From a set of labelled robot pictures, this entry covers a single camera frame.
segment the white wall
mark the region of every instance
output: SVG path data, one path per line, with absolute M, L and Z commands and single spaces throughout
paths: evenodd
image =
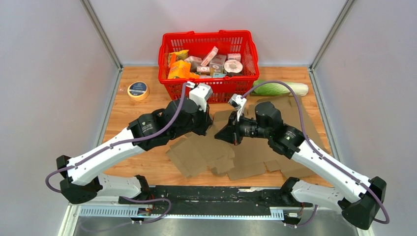
M 416 12 L 358 0 L 317 69 L 342 160 L 387 181 L 391 223 L 374 223 L 377 236 L 416 234 Z
M 78 0 L 0 1 L 1 235 L 57 235 L 45 176 L 92 148 L 116 74 Z
M 250 30 L 260 65 L 310 64 L 345 0 L 90 0 L 123 64 L 157 64 L 168 32 Z

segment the dark blue label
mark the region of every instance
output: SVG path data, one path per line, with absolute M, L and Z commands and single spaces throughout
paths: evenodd
M 129 92 L 133 95 L 133 96 L 139 96 L 142 95 L 146 92 L 146 85 L 145 83 L 142 82 L 136 82 L 134 84 L 132 84 L 132 86 L 130 86 L 129 88 Z

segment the wooden tabletop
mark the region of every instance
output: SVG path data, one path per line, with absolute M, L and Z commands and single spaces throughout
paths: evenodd
M 320 134 L 325 148 L 330 150 L 326 132 L 322 123 L 316 97 L 311 86 L 306 67 L 261 67 L 260 78 L 264 80 L 282 80 L 286 82 L 299 82 L 308 84 L 309 92 L 302 98 L 302 102 L 313 120 Z M 149 89 L 149 96 L 143 101 L 133 101 L 127 95 L 127 88 L 136 81 L 145 82 Z M 255 103 L 259 96 L 249 96 L 247 104 Z M 131 121 L 141 114 L 151 113 L 156 109 L 166 108 L 171 101 L 165 87 L 158 81 L 158 67 L 125 67 L 116 98 L 113 104 L 107 125 L 104 142 L 114 137 Z M 210 112 L 230 110 L 229 104 L 210 104 Z M 108 175 L 131 177 L 135 175 L 145 176 L 150 185 L 207 185 L 207 186 L 281 186 L 285 177 L 281 172 L 267 172 L 266 174 L 239 179 L 229 180 L 226 176 L 216 177 L 209 170 L 196 177 L 185 178 L 174 164 L 165 155 L 169 145 L 178 139 L 170 141 L 167 145 L 155 147 L 140 155 L 132 156 L 105 171 Z M 314 175 L 305 177 L 303 180 L 330 186 L 324 179 Z

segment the red basket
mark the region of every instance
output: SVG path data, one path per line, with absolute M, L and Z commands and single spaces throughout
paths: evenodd
M 243 76 L 233 76 L 214 79 L 167 79 L 169 73 L 168 54 L 188 49 L 190 56 L 204 58 L 210 50 L 216 46 L 218 54 L 240 53 L 243 64 Z M 258 54 L 252 36 L 247 30 L 226 31 L 220 30 L 214 33 L 166 33 L 162 38 L 159 49 L 159 82 L 165 86 L 171 99 L 181 97 L 182 84 L 186 81 L 204 83 L 213 89 L 213 95 L 208 99 L 209 103 L 228 102 L 234 93 L 244 94 L 259 78 Z

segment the perforated metal strip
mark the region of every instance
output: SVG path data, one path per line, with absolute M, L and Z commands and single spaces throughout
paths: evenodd
M 160 214 L 151 216 L 139 215 L 139 208 L 134 206 L 83 206 L 80 216 L 101 217 L 141 217 L 156 218 Z M 280 209 L 271 208 L 271 215 L 177 215 L 168 214 L 165 218 L 171 219 L 222 219 L 222 220 L 284 220 L 284 212 Z

